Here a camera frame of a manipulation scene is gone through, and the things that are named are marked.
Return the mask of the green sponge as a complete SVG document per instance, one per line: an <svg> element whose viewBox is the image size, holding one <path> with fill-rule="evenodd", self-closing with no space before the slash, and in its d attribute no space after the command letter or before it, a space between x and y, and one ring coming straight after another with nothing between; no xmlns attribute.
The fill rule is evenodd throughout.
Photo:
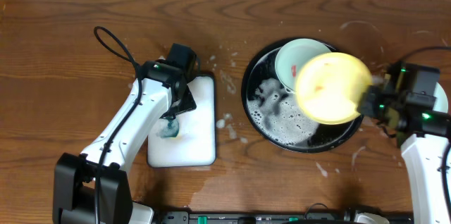
<svg viewBox="0 0 451 224"><path fill-rule="evenodd" d="M158 136L160 138L173 138L178 136L180 124L176 118L160 120L159 126Z"/></svg>

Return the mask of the mint plate long red stain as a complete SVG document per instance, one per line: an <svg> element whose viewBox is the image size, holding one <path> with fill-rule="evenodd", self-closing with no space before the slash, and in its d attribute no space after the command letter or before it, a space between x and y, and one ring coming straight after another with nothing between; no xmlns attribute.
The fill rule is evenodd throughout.
<svg viewBox="0 0 451 224"><path fill-rule="evenodd" d="M439 83L435 85L433 96L435 97L435 103L433 110L441 113L448 112L448 99L445 90Z"/></svg>

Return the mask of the yellow plate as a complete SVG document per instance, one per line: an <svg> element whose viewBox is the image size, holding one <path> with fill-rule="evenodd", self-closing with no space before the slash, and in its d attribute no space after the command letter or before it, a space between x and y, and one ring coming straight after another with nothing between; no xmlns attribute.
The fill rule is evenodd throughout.
<svg viewBox="0 0 451 224"><path fill-rule="evenodd" d="M295 96L308 118L338 125L360 116L358 104L372 84L372 75L360 59L330 52L311 59L299 71Z"/></svg>

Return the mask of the mint plate small red stain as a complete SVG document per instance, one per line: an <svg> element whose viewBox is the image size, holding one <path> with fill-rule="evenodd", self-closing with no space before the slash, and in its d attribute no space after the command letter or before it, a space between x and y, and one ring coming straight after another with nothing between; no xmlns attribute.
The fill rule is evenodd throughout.
<svg viewBox="0 0 451 224"><path fill-rule="evenodd" d="M295 90L295 81L304 65L316 56L332 52L323 42L315 39L295 39L284 44L276 54L275 72L280 82L290 91Z"/></svg>

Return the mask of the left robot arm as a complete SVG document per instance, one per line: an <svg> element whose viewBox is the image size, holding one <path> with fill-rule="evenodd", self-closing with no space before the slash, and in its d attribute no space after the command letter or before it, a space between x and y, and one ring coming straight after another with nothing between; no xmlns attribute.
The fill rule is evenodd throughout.
<svg viewBox="0 0 451 224"><path fill-rule="evenodd" d="M191 101L192 66L146 62L106 129L81 154L64 153L54 169L54 223L151 223L154 210L132 200L128 172L160 118Z"/></svg>

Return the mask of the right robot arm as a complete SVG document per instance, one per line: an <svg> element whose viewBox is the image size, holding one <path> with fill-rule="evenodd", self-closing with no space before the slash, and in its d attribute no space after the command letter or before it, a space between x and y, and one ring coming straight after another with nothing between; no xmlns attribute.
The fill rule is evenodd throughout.
<svg viewBox="0 0 451 224"><path fill-rule="evenodd" d="M358 111L395 131L415 223L450 222L450 104L437 73L374 78Z"/></svg>

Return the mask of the black round tray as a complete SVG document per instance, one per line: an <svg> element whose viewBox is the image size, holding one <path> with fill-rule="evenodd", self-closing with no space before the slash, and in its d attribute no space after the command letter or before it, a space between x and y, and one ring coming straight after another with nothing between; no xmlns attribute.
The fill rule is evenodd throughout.
<svg viewBox="0 0 451 224"><path fill-rule="evenodd" d="M286 38L269 44L249 62L242 79L241 98L250 123L273 144L301 153L330 151L359 129L363 117L339 125L325 125L306 117L295 94L283 86L275 69L276 55Z"/></svg>

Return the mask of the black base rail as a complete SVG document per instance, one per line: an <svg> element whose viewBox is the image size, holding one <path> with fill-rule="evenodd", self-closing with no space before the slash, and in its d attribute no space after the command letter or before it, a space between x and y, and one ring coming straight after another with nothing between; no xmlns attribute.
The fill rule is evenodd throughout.
<svg viewBox="0 0 451 224"><path fill-rule="evenodd" d="M414 224L410 213L382 214L349 209L337 211L310 211L307 213L190 213L188 211L166 211L157 213L152 224L277 224L277 223L389 223Z"/></svg>

